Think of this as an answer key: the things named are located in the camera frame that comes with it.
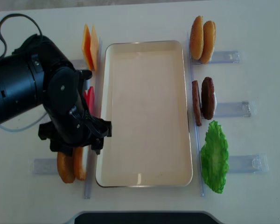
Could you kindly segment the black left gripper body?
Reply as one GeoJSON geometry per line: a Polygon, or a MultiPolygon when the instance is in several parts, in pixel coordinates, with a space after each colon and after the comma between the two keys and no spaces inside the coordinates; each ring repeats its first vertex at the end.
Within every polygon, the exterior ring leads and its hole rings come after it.
{"type": "Polygon", "coordinates": [[[97,155],[104,146],[104,137],[111,137],[112,123],[90,115],[87,105],[74,105],[65,114],[48,112],[51,121],[40,124],[38,136],[50,140],[52,152],[72,156],[74,148],[91,146],[97,155]]]}

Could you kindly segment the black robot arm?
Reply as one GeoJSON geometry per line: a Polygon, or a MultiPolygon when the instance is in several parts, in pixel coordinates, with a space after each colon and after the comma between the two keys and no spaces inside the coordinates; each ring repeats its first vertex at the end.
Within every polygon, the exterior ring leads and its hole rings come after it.
{"type": "Polygon", "coordinates": [[[40,124],[41,140],[53,152],[72,155],[73,148],[90,146],[97,154],[112,124],[90,114],[83,97],[90,70],[76,70],[47,37],[29,37],[11,56],[0,59],[0,124],[42,105],[50,122],[40,124]]]}

